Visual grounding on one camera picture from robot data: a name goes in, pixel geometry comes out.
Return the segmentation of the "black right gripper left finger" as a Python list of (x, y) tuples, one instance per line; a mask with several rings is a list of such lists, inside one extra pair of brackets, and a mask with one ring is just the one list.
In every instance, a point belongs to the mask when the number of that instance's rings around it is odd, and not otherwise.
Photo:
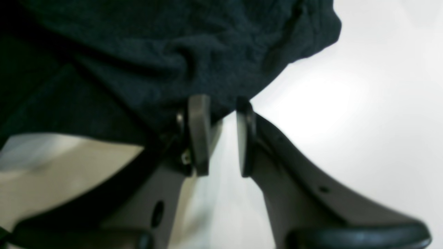
[(104, 183), (20, 221), (10, 235), (22, 249), (166, 249), (184, 180), (209, 174), (210, 96), (192, 95), (176, 115), (165, 149), (144, 149)]

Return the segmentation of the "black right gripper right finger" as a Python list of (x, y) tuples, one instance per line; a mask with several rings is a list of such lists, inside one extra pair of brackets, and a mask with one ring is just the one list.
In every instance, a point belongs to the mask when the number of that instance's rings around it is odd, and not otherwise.
[(237, 99), (239, 168), (260, 188), (277, 249), (424, 249), (420, 220), (341, 184)]

